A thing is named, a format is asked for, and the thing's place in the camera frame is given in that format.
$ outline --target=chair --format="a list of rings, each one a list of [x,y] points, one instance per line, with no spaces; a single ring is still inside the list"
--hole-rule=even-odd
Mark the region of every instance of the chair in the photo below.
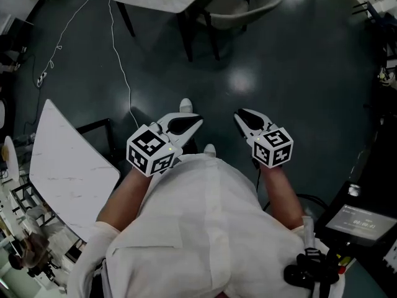
[[[218,61],[219,51],[216,44],[215,30],[229,30],[243,27],[258,20],[264,14],[277,7],[282,0],[255,0],[255,8],[249,10],[249,0],[197,0],[191,10],[198,23],[207,26],[215,59]]]

